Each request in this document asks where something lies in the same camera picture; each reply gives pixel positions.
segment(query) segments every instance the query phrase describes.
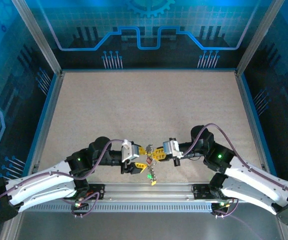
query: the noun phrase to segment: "blue acrylic panel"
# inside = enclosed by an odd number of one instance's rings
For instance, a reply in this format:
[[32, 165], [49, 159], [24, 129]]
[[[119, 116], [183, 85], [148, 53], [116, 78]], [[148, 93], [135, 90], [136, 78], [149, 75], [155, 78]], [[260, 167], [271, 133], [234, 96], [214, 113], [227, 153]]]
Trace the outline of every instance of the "blue acrylic panel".
[[11, 0], [0, 0], [0, 181], [23, 175], [52, 77]]
[[245, 70], [277, 175], [288, 180], [288, 1]]
[[118, 51], [127, 69], [235, 68], [269, 4], [268, 0], [28, 1], [64, 69], [116, 69], [105, 51]]

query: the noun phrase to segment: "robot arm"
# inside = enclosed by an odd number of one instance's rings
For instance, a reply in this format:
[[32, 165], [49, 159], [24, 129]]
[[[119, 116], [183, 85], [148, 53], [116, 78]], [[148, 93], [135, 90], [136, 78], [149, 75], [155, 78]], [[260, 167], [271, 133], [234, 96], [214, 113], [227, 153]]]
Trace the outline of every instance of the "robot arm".
[[0, 194], [6, 191], [7, 194], [0, 198], [0, 221], [54, 199], [80, 201], [90, 194], [86, 176], [93, 173], [97, 165], [119, 166], [121, 174], [139, 174], [148, 165], [131, 161], [139, 155], [147, 155], [158, 162], [173, 160], [175, 167], [180, 166], [183, 159], [204, 156], [204, 164], [216, 172], [209, 184], [216, 198], [237, 198], [255, 204], [288, 225], [288, 181], [244, 162], [236, 152], [216, 143], [205, 127], [196, 126], [191, 130], [191, 142], [178, 143], [170, 138], [163, 147], [149, 153], [127, 140], [119, 140], [122, 143], [120, 151], [111, 150], [111, 141], [99, 137], [88, 148], [73, 153], [47, 170], [3, 184]]
[[110, 140], [99, 137], [55, 166], [30, 176], [4, 181], [0, 184], [0, 222], [15, 217], [18, 213], [44, 202], [55, 199], [79, 201], [89, 195], [86, 176], [96, 165], [118, 166], [121, 174], [139, 174], [147, 167], [144, 163], [130, 162], [139, 156], [139, 145], [121, 141], [120, 151], [108, 147], [101, 159], [102, 151]]
[[[196, 126], [191, 131], [192, 142], [204, 126]], [[219, 199], [237, 198], [262, 207], [288, 225], [288, 181], [275, 177], [240, 159], [232, 150], [216, 143], [207, 129], [202, 132], [196, 145], [185, 154], [187, 143], [177, 143], [170, 138], [163, 144], [166, 157], [163, 161], [174, 160], [175, 167], [180, 160], [188, 157], [204, 156], [204, 164], [215, 172], [210, 181], [210, 191]]]

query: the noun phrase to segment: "aluminum frame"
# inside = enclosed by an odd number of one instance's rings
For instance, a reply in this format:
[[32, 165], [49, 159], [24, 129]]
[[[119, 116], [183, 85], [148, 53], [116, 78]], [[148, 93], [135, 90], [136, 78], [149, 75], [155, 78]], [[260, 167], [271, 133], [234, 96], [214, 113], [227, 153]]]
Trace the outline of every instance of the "aluminum frame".
[[280, 8], [282, 7], [284, 1], [285, 0], [272, 0], [272, 3], [269, 5], [263, 19], [261, 20], [256, 32], [254, 33], [252, 40], [247, 46], [247, 49], [245, 50], [245, 53], [237, 66], [238, 76], [241, 76], [245, 71], [247, 65], [254, 56], [258, 46], [262, 42], [269, 27], [271, 26]]
[[25, 22], [31, 35], [35, 39], [38, 47], [45, 56], [45, 59], [53, 70], [54, 74], [59, 75], [62, 72], [62, 69], [26, 1], [12, 0], [12, 2], [15, 5], [19, 15]]
[[[34, 167], [36, 165], [38, 165], [38, 162], [40, 160], [40, 156], [42, 154], [43, 148], [45, 146], [45, 142], [46, 142], [46, 138], [47, 138], [47, 133], [50, 127], [50, 122], [52, 120], [52, 116], [55, 110], [55, 106], [56, 106], [56, 102], [59, 96], [59, 92], [60, 92], [60, 88], [61, 88], [61, 83], [62, 83], [62, 76], [61, 76], [61, 67], [55, 57], [55, 55], [53, 54], [45, 36], [43, 35], [40, 27], [38, 26], [37, 21], [35, 20], [32, 12], [30, 11], [27, 3], [25, 2], [25, 0], [12, 0], [15, 7], [17, 8], [19, 14], [21, 15], [22, 19], [24, 20], [26, 26], [28, 27], [29, 31], [31, 32], [32, 36], [34, 37], [36, 43], [38, 44], [39, 48], [41, 49], [43, 55], [45, 56], [47, 62], [49, 63], [50, 67], [52, 68], [52, 70], [54, 71], [54, 73], [56, 73], [58, 75], [57, 77], [57, 83], [54, 89], [54, 91], [52, 92], [52, 96], [51, 96], [51, 101], [50, 101], [50, 105], [47, 109], [47, 116], [45, 118], [45, 121], [43, 123], [40, 135], [38, 137], [38, 141], [37, 141], [37, 145], [34, 151], [34, 155], [33, 155], [33, 161], [32, 164], [30, 166], [29, 169], [29, 173], [32, 173], [32, 171], [34, 170]], [[257, 149], [257, 153], [260, 157], [260, 160], [262, 162], [262, 164], [265, 166], [266, 170], [269, 172], [269, 168], [268, 168], [268, 164], [267, 164], [267, 160], [266, 160], [266, 156], [265, 156], [265, 152], [263, 150], [262, 147], [262, 143], [259, 137], [259, 132], [257, 130], [257, 128], [255, 127], [255, 121], [254, 121], [254, 117], [252, 117], [252, 112], [250, 109], [250, 105], [249, 105], [249, 99], [247, 98], [247, 95], [245, 94], [245, 89], [243, 87], [243, 83], [240, 79], [241, 74], [244, 72], [246, 66], [248, 65], [248, 63], [250, 62], [251, 58], [253, 57], [255, 51], [257, 50], [257, 47], [259, 46], [260, 42], [262, 41], [262, 39], [264, 38], [266, 32], [268, 31], [271, 23], [273, 22], [274, 18], [276, 17], [280, 7], [282, 6], [284, 0], [274, 0], [271, 5], [269, 6], [263, 20], [261, 21], [259, 28], [257, 29], [257, 31], [255, 32], [249, 46], [247, 47], [238, 67], [237, 67], [237, 83], [240, 87], [240, 94], [241, 97], [243, 99], [244, 102], [244, 106], [245, 106], [245, 110], [246, 110], [246, 114], [249, 120], [249, 124], [250, 124], [250, 128], [251, 128], [251, 132], [253, 134], [254, 140], [255, 140], [255, 145], [256, 145], [256, 149]], [[173, 186], [170, 186], [169, 183], [165, 183], [165, 184], [158, 184], [157, 188], [159, 188], [159, 186], [161, 186], [161, 188], [165, 187], [165, 188], [169, 188], [168, 193], [172, 192], [172, 188], [174, 190], [175, 193], [170, 193], [171, 195], [173, 194], [173, 197], [175, 199], [175, 201], [180, 201], [180, 202], [186, 202], [186, 201], [190, 201], [192, 200], [192, 193], [188, 193], [188, 189], [189, 188], [189, 183], [185, 183], [185, 184], [180, 184], [177, 183]], [[114, 198], [119, 199], [119, 200], [123, 200], [125, 201], [125, 199], [128, 199], [128, 201], [133, 201], [134, 199], [138, 199], [140, 198], [140, 196], [143, 195], [151, 195], [151, 190], [150, 191], [146, 191], [145, 188], [147, 186], [141, 186], [141, 184], [137, 184], [137, 186], [135, 187], [133, 186], [129, 186], [129, 184], [121, 184], [119, 188], [120, 189], [126, 189], [125, 191], [109, 191], [109, 187], [111, 186], [107, 186], [107, 194], [106, 194], [106, 201], [112, 201]], [[135, 188], [141, 188], [142, 190], [140, 191], [134, 191]], [[158, 192], [156, 193], [155, 196], [157, 199], [161, 200], [161, 194], [162, 192]], [[2, 233], [0, 235], [0, 240], [13, 240], [16, 239], [16, 235], [17, 232], [21, 226], [21, 221], [22, 221], [22, 216], [25, 213], [20, 213], [18, 214], [17, 217], [15, 217], [12, 220], [7, 221], [4, 224]], [[281, 230], [281, 234], [285, 239], [288, 239], [288, 227], [279, 223], [280, 225], [280, 230]]]

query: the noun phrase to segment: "purple cable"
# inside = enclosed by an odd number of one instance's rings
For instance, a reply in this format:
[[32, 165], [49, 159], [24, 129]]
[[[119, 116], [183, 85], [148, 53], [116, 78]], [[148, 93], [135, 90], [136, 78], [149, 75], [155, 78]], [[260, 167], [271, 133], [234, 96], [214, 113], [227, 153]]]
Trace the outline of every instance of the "purple cable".
[[109, 142], [107, 142], [106, 145], [104, 146], [104, 148], [103, 148], [103, 150], [102, 150], [102, 152], [101, 152], [101, 154], [100, 154], [100, 156], [99, 156], [96, 164], [93, 166], [93, 168], [92, 168], [85, 176], [83, 176], [83, 177], [76, 177], [76, 176], [71, 176], [71, 175], [69, 175], [69, 174], [67, 174], [67, 173], [60, 172], [60, 171], [50, 171], [50, 172], [40, 173], [40, 174], [34, 175], [34, 176], [32, 176], [32, 177], [30, 177], [30, 178], [28, 178], [28, 179], [20, 182], [20, 183], [17, 184], [17, 185], [14, 185], [12, 188], [10, 188], [10, 189], [8, 189], [7, 191], [3, 192], [2, 194], [0, 194], [0, 199], [1, 199], [3, 196], [7, 195], [8, 193], [12, 192], [13, 190], [17, 189], [18, 187], [21, 187], [23, 184], [28, 183], [28, 182], [30, 182], [30, 181], [38, 178], [38, 177], [43, 177], [43, 176], [49, 176], [49, 175], [57, 174], [57, 175], [67, 176], [67, 177], [73, 178], [73, 179], [75, 179], [75, 180], [84, 180], [86, 177], [88, 177], [90, 174], [92, 174], [92, 173], [95, 171], [96, 167], [97, 167], [97, 166], [99, 165], [99, 163], [101, 162], [101, 160], [102, 160], [102, 158], [103, 158], [103, 156], [104, 156], [104, 154], [105, 154], [108, 146], [109, 146], [111, 143], [113, 143], [113, 142], [120, 142], [120, 143], [122, 143], [123, 140], [113, 139], [113, 140], [110, 140]]
[[92, 207], [89, 209], [88, 212], [84, 213], [84, 214], [79, 214], [77, 215], [73, 210], [72, 210], [72, 214], [75, 216], [75, 217], [80, 217], [80, 218], [83, 218], [85, 216], [87, 216], [88, 214], [90, 214], [92, 212], [92, 210], [94, 209], [98, 199], [99, 199], [99, 192], [94, 192], [93, 194], [90, 194], [88, 197], [86, 197], [84, 200], [80, 201], [79, 203], [84, 203], [85, 201], [87, 201], [88, 199], [92, 198], [94, 195], [97, 195], [96, 196], [96, 200], [94, 202], [94, 204], [92, 205]]
[[98, 201], [98, 199], [99, 199], [99, 196], [100, 196], [99, 192], [94, 192], [93, 194], [89, 195], [88, 197], [86, 197], [84, 200], [81, 200], [81, 201], [73, 202], [73, 201], [68, 201], [68, 200], [66, 200], [66, 199], [64, 199], [64, 198], [62, 198], [62, 200], [63, 200], [65, 203], [71, 204], [71, 205], [74, 205], [74, 204], [82, 204], [82, 203], [84, 203], [85, 201], [87, 201], [88, 199], [92, 198], [94, 195], [97, 195], [96, 200], [95, 200], [94, 204], [92, 205], [92, 207], [90, 208], [90, 210], [89, 210], [88, 212], [86, 212], [86, 213], [84, 213], [84, 214], [81, 213], [81, 214], [77, 215], [77, 213], [75, 213], [74, 211], [72, 211], [72, 215], [74, 215], [75, 217], [81, 217], [81, 218], [83, 218], [83, 217], [87, 216], [88, 214], [90, 214], [90, 212], [94, 209], [95, 204], [97, 203], [97, 201]]
[[241, 161], [241, 163], [248, 169], [250, 170], [251, 172], [255, 173], [256, 175], [262, 177], [263, 179], [281, 187], [282, 189], [285, 189], [288, 191], [288, 187], [287, 186], [284, 186], [283, 184], [280, 184], [279, 182], [276, 182], [272, 179], [270, 179], [269, 177], [261, 174], [260, 172], [254, 170], [253, 168], [251, 168], [243, 159], [242, 157], [238, 154], [237, 150], [235, 149], [234, 145], [232, 144], [232, 142], [229, 140], [228, 136], [226, 135], [226, 133], [224, 133], [224, 131], [219, 127], [217, 126], [216, 124], [214, 123], [208, 123], [206, 124], [198, 133], [197, 137], [195, 138], [193, 144], [189, 147], [189, 149], [183, 153], [183, 155], [187, 155], [190, 151], [192, 151], [192, 149], [194, 148], [194, 146], [196, 145], [197, 141], [199, 140], [200, 136], [202, 135], [202, 133], [205, 131], [205, 129], [208, 127], [208, 126], [214, 126], [216, 127], [222, 134], [223, 136], [225, 137], [225, 139], [227, 140], [228, 144], [230, 145], [230, 147], [232, 148], [232, 150], [234, 151], [235, 155], [237, 156], [237, 158]]
[[225, 217], [231, 215], [233, 212], [235, 212], [235, 210], [236, 210], [236, 208], [237, 208], [237, 206], [238, 206], [238, 202], [239, 202], [239, 199], [237, 199], [236, 204], [235, 204], [233, 210], [230, 211], [230, 212], [226, 212], [222, 217], [225, 218]]
[[[215, 210], [215, 212], [227, 216], [224, 211]], [[262, 239], [262, 238], [260, 237], [260, 235], [257, 234], [257, 232], [255, 232], [255, 230], [254, 230], [250, 225], [248, 225], [248, 224], [247, 224], [246, 222], [244, 222], [242, 219], [239, 219], [238, 217], [233, 216], [233, 215], [230, 215], [230, 217], [233, 218], [233, 219], [235, 219], [235, 220], [237, 220], [237, 221], [239, 221], [239, 222], [242, 223], [243, 225], [245, 225], [251, 232], [253, 232], [253, 234], [254, 234], [258, 239], [264, 240], [264, 239]]]

